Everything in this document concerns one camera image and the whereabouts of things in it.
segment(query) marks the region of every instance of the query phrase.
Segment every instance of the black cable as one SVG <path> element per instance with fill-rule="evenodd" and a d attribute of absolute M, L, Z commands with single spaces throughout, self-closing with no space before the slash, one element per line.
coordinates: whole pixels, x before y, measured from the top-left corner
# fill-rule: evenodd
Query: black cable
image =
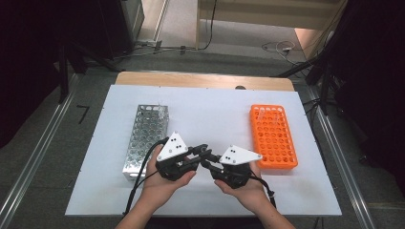
<path fill-rule="evenodd" d="M 257 176 L 253 173 L 252 170 L 250 170 L 250 173 L 251 173 L 253 176 L 246 176 L 246 175 L 238 174 L 238 173 L 235 173 L 235 172 L 227 172 L 227 173 L 228 173 L 228 174 L 231 174 L 231 175 L 233 175 L 233 176 L 248 177 L 248 178 L 251 178 L 251 179 L 254 179 L 254 180 L 258 180 L 260 183 L 262 183 L 263 186 L 265 186 L 266 191 L 267 191 L 267 194 L 268 194 L 268 198 L 270 199 L 271 204 L 272 204 L 275 208 L 277 208 L 277 207 L 276 207 L 276 200 L 274 199 L 274 192 L 270 190 L 270 187 L 268 187 L 267 182 L 266 182 L 265 180 L 263 180 L 262 178 L 257 177 Z"/>
<path fill-rule="evenodd" d="M 254 179 L 254 180 L 258 180 L 259 182 L 262 183 L 263 186 L 266 187 L 268 198 L 270 199 L 271 204 L 274 206 L 274 208 L 277 208 L 276 200 L 274 199 L 274 192 L 270 190 L 270 188 L 268 187 L 267 182 L 265 180 L 263 180 L 262 178 L 259 178 L 259 177 L 250 176 L 249 178 Z"/>
<path fill-rule="evenodd" d="M 147 178 L 149 178 L 149 177 L 155 175 L 158 171 L 159 171 L 159 170 L 153 172 L 151 175 L 149 175 L 148 177 L 145 177 L 143 180 L 141 180 L 136 189 L 138 189 L 138 187 L 139 187 Z"/>
<path fill-rule="evenodd" d="M 215 0 L 214 9 L 212 10 L 211 28 L 210 28 L 210 34 L 209 34 L 209 41 L 208 41 L 208 43 L 205 45 L 204 48 L 199 49 L 199 50 L 206 50 L 206 49 L 208 48 L 208 46 L 211 44 L 211 41 L 212 41 L 212 26 L 214 25 L 214 16 L 215 16 L 215 9 L 217 8 L 217 2 L 218 2 L 218 0 Z"/>
<path fill-rule="evenodd" d="M 151 148 L 149 149 L 149 151 L 146 153 L 145 158 L 143 159 L 142 165 L 140 166 L 139 174 L 138 174 L 137 180 L 135 181 L 134 188 L 132 189 L 132 191 L 131 191 L 131 193 L 130 193 L 130 195 L 129 195 L 129 197 L 128 197 L 128 202 L 127 202 L 127 206 L 126 206 L 125 212 L 123 212 L 122 215 L 126 216 L 126 215 L 129 213 L 129 211 L 131 210 L 132 201 L 133 201 L 133 199 L 134 199 L 135 192 L 137 191 L 137 188 L 138 188 L 139 185 L 140 185 L 140 184 L 139 184 L 139 180 L 140 180 L 140 177 L 142 176 L 143 169 L 145 168 L 145 165 L 146 165 L 146 163 L 147 163 L 147 161 L 148 161 L 148 159 L 149 159 L 149 156 L 152 154 L 152 152 L 154 151 L 154 149 L 155 149 L 157 146 L 159 146 L 159 145 L 161 145 L 161 144 L 163 144 L 163 145 L 166 144 L 166 142 L 167 142 L 168 139 L 169 139 L 169 137 L 157 141 L 155 144 L 153 144 L 153 145 L 151 146 Z"/>

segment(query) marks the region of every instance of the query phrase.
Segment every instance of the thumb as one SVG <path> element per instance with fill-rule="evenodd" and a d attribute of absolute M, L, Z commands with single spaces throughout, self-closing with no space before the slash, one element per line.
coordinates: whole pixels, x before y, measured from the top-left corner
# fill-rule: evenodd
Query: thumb
<path fill-rule="evenodd" d="M 221 189 L 221 191 L 223 191 L 223 193 L 233 196 L 233 189 L 231 189 L 231 187 L 229 187 L 229 185 L 227 185 L 225 182 L 216 179 L 214 183 Z"/>
<path fill-rule="evenodd" d="M 189 171 L 185 173 L 180 179 L 181 187 L 187 185 L 190 180 L 196 175 L 196 171 Z"/>

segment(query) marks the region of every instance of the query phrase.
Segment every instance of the hand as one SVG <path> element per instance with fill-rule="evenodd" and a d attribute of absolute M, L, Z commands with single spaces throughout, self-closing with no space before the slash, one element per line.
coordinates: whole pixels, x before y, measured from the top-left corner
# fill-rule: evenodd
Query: hand
<path fill-rule="evenodd" d="M 155 148 L 146 166 L 146 177 L 157 171 L 156 159 L 161 148 L 161 145 Z M 195 171 L 190 171 L 184 174 L 180 179 L 171 181 L 161 177 L 159 173 L 156 173 L 145 180 L 139 200 L 145 200 L 152 207 L 158 209 L 172 197 L 176 190 L 187 185 L 195 174 Z"/>
<path fill-rule="evenodd" d="M 260 176 L 260 169 L 254 161 L 249 163 L 250 169 L 257 176 Z M 215 184 L 220 187 L 220 189 L 225 194 L 229 194 L 235 197 L 247 210 L 257 213 L 265 202 L 269 202 L 263 185 L 254 179 L 250 179 L 247 184 L 243 187 L 232 189 L 225 182 L 216 179 Z"/>

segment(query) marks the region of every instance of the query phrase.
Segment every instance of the silver test tube rack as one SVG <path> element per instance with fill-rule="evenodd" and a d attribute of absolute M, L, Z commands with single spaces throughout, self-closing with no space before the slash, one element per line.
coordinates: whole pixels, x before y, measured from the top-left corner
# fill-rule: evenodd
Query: silver test tube rack
<path fill-rule="evenodd" d="M 133 181 L 137 178 L 146 153 L 157 141 L 167 137 L 169 110 L 161 105 L 138 105 L 122 173 Z"/>

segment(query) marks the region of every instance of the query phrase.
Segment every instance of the finger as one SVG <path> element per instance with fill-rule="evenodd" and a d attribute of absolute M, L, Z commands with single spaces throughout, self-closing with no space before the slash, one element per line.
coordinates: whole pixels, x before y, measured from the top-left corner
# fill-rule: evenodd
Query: finger
<path fill-rule="evenodd" d="M 223 191 L 223 193 L 225 194 L 229 194 L 233 196 L 233 189 L 231 189 L 229 187 L 229 185 L 227 185 L 225 182 L 223 182 L 222 180 L 216 179 L 214 181 L 214 183 L 221 189 L 221 191 Z"/>
<path fill-rule="evenodd" d="M 190 180 L 196 175 L 196 171 L 188 171 L 185 173 L 180 179 L 179 179 L 179 184 L 180 186 L 185 186 L 187 185 Z"/>
<path fill-rule="evenodd" d="M 161 148 L 163 148 L 162 145 L 158 145 L 157 147 L 155 147 L 155 150 L 154 150 L 154 152 L 153 152 L 153 154 L 151 156 L 151 159 L 149 161 L 153 162 L 154 164 L 156 163 L 156 158 L 158 157 L 158 155 L 159 155 L 159 153 L 161 151 Z"/>
<path fill-rule="evenodd" d="M 259 178 L 262 176 L 260 175 L 260 168 L 257 166 L 256 161 L 250 161 L 249 162 L 250 170 Z"/>

